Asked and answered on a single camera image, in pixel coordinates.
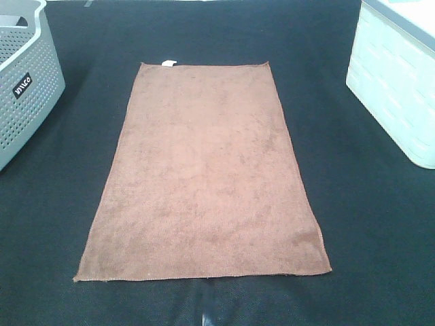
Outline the black table cloth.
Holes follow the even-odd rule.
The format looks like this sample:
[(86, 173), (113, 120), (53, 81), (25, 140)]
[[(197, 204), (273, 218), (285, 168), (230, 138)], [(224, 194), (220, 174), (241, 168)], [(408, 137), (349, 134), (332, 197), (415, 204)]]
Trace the black table cloth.
[[(434, 171), (345, 85), (359, 1), (50, 1), (66, 88), (1, 171), (2, 325), (433, 325)], [(332, 266), (76, 283), (141, 62), (269, 62)]]

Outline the brown microfibre towel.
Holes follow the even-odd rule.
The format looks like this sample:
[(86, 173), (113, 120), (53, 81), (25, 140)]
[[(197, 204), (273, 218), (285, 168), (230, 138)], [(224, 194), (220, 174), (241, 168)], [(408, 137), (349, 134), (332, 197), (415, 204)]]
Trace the brown microfibre towel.
[(74, 281), (331, 269), (270, 65), (141, 64)]

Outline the grey perforated plastic basket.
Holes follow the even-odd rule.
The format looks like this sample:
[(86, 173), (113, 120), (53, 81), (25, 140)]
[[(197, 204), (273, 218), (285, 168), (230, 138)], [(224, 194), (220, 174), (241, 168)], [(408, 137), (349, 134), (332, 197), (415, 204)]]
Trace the grey perforated plastic basket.
[(26, 20), (1, 27), (1, 166), (41, 126), (65, 89), (46, 1), (2, 1), (1, 14)]

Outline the pale green plastic bin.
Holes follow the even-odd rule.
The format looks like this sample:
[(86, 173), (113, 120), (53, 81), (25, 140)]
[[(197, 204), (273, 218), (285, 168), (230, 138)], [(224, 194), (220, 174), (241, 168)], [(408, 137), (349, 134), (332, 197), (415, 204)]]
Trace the pale green plastic bin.
[(410, 161), (434, 168), (433, 1), (362, 1), (346, 84)]

